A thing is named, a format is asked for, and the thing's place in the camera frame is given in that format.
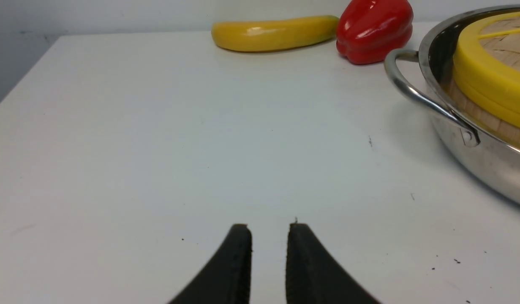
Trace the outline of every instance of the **yellow rim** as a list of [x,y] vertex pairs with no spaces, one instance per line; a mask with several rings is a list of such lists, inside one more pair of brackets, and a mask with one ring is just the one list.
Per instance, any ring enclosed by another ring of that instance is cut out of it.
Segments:
[[453,55],[453,79],[473,102],[520,128],[520,71],[492,57],[479,43],[484,38],[520,33],[518,27],[480,34],[491,23],[519,16],[520,12],[492,16],[465,27]]

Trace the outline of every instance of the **metal handle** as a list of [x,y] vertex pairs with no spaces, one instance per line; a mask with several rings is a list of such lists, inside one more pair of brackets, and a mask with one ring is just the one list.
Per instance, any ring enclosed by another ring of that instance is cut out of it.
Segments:
[[479,144],[478,132],[476,129],[471,127],[468,123],[460,119],[451,110],[446,109],[444,106],[429,98],[420,90],[416,89],[404,78],[399,68],[397,67],[396,60],[406,60],[410,62],[418,62],[418,52],[415,50],[395,49],[387,54],[384,60],[384,68],[386,69],[387,77],[395,85],[395,87],[409,100],[425,106],[429,111],[441,116],[443,119],[447,119],[450,123],[455,124],[461,129],[461,136],[465,146],[475,147]]

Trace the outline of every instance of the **steamer basket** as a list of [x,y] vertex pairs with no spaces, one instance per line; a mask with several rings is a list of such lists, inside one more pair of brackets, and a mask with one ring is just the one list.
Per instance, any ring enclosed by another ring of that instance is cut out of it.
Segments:
[[447,92],[461,112],[520,147],[520,12],[463,29]]

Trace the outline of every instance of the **table surface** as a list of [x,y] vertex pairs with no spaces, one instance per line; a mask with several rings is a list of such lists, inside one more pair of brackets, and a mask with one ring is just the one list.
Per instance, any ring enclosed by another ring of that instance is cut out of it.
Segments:
[[165,303],[233,223],[253,235],[250,301],[284,303],[295,218],[387,304],[520,303],[520,207],[333,41],[66,36],[0,105],[0,304]]

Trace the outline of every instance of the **bell pepper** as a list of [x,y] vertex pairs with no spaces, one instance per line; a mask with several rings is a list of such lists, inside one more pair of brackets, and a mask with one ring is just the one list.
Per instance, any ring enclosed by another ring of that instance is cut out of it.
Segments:
[[353,64],[383,61],[412,36],[408,0],[352,0],[337,27],[337,50]]

